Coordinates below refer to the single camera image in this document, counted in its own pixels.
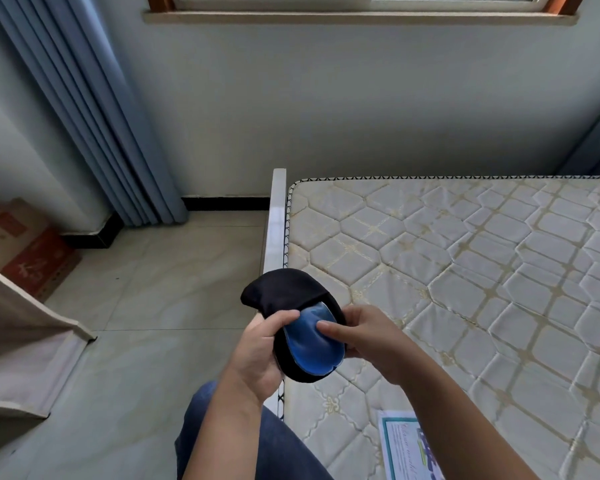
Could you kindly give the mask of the person's left forearm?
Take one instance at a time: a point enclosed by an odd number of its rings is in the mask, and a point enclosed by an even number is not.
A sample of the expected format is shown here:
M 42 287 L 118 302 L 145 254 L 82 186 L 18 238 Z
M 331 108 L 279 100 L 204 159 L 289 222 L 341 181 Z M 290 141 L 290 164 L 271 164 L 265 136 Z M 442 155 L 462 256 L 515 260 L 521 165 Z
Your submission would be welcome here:
M 255 480 L 264 401 L 282 376 L 226 369 L 217 382 L 182 480 Z

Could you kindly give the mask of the black baseboard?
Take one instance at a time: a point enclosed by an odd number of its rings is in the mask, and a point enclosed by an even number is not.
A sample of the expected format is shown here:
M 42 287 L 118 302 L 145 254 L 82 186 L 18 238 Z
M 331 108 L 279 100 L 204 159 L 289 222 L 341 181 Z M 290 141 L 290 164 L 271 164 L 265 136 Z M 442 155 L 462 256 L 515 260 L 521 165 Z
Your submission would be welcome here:
M 182 201 L 188 211 L 268 211 L 269 196 L 183 196 Z M 76 250 L 108 249 L 125 228 L 122 218 L 114 212 L 101 229 L 92 233 L 61 233 L 62 240 Z

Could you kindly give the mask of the person's right forearm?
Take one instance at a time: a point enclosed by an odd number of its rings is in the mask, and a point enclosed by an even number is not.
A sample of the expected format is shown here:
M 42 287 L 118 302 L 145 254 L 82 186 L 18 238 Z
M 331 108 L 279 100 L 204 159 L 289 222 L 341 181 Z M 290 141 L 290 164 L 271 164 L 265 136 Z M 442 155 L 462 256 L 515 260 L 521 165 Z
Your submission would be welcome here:
M 406 394 L 446 480 L 539 480 L 455 380 L 410 340 L 392 352 L 390 381 Z

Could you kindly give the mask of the blue pleated curtain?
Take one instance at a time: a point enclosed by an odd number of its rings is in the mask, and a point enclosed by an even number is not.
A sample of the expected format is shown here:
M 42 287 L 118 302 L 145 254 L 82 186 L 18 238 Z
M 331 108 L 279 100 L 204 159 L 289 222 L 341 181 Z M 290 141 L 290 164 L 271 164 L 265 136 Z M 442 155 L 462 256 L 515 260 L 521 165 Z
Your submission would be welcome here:
M 0 25 L 126 226 L 189 212 L 93 0 L 0 0 Z

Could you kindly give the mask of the white bed frame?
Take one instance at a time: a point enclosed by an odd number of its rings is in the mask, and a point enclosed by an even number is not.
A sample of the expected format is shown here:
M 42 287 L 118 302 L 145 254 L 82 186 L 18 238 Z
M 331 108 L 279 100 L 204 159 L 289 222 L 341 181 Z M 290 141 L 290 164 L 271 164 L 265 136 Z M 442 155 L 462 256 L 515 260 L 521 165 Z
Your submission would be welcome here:
M 264 241 L 263 274 L 286 265 L 287 189 L 287 170 L 274 169 Z

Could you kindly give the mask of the black and blue sleep mask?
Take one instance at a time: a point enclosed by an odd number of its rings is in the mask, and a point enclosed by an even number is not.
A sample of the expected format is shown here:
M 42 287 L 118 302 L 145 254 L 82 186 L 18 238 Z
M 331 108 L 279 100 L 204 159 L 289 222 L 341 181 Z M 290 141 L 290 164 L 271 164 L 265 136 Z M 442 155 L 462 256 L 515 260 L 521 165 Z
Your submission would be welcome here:
M 267 319 L 279 311 L 299 312 L 299 318 L 274 336 L 273 354 L 280 371 L 299 383 L 314 383 L 330 375 L 345 358 L 345 345 L 323 335 L 320 321 L 346 325 L 332 294 L 308 273 L 291 268 L 269 271 L 248 284 L 241 303 Z

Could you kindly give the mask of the brown printed cardboard box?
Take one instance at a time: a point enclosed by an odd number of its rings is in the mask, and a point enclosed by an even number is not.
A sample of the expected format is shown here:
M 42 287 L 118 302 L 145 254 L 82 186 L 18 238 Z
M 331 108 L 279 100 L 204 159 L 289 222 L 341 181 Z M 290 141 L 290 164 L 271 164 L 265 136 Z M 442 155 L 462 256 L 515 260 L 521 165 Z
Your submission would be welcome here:
M 21 198 L 0 207 L 0 274 L 44 303 L 81 261 L 51 221 Z

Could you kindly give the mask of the white quilted mattress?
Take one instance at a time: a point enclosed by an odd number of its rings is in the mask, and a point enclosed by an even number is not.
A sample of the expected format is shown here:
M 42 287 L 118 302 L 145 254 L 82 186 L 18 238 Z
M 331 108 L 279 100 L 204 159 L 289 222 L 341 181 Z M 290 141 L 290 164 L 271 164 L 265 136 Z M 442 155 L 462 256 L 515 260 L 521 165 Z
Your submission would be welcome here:
M 285 265 L 374 305 L 542 479 L 600 480 L 600 177 L 303 180 Z

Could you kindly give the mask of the wooden window frame with sill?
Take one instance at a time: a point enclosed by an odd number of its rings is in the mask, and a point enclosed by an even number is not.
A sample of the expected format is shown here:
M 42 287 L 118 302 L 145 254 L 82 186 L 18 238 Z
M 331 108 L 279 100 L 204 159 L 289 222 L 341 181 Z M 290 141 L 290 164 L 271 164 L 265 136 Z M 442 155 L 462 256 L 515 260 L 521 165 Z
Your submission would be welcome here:
M 149 24 L 189 25 L 564 25 L 578 20 L 583 0 L 368 0 L 367 6 L 264 8 L 253 4 L 147 0 Z

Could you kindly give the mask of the white teal-bordered mattress label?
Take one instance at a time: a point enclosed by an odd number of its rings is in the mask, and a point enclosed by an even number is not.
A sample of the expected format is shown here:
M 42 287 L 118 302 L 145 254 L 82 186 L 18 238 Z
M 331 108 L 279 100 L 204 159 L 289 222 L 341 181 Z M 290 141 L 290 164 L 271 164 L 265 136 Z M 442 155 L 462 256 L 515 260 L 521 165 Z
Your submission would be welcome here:
M 412 410 L 380 410 L 377 427 L 386 480 L 447 480 Z

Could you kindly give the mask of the person's right hand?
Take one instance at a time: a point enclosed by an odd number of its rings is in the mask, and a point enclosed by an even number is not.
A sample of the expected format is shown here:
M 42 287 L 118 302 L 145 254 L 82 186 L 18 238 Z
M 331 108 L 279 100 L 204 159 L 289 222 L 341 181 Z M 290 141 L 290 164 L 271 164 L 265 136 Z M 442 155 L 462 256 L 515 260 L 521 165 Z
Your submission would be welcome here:
M 346 357 L 368 361 L 393 385 L 403 386 L 409 376 L 409 359 L 415 343 L 379 308 L 372 305 L 348 305 L 342 310 L 345 323 L 357 326 L 360 341 L 345 344 Z

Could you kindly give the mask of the person's blue jeans leg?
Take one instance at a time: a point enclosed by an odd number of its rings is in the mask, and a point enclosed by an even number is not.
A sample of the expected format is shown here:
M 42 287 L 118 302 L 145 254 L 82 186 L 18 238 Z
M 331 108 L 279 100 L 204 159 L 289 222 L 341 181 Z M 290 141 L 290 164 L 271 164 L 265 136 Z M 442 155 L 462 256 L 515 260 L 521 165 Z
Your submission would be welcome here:
M 209 381 L 192 396 L 175 440 L 177 480 L 182 480 L 217 382 Z M 255 480 L 334 480 L 301 439 L 264 407 Z

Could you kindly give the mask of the person's left hand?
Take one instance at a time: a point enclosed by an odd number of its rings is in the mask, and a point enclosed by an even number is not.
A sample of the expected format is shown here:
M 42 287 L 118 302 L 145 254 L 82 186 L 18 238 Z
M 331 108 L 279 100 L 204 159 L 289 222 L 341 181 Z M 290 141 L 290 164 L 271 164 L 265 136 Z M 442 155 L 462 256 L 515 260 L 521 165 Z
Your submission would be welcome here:
M 259 338 L 259 312 L 248 323 L 236 346 L 227 370 L 263 406 L 278 389 L 283 380 L 274 356 L 274 339 Z

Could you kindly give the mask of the beige fabric wardrobe cover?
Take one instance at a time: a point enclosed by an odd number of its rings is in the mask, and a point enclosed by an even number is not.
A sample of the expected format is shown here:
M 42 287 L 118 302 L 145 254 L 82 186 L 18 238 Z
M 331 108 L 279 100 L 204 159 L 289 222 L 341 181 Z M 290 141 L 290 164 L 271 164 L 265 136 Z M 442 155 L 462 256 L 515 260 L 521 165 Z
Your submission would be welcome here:
M 96 335 L 0 274 L 0 419 L 46 419 Z

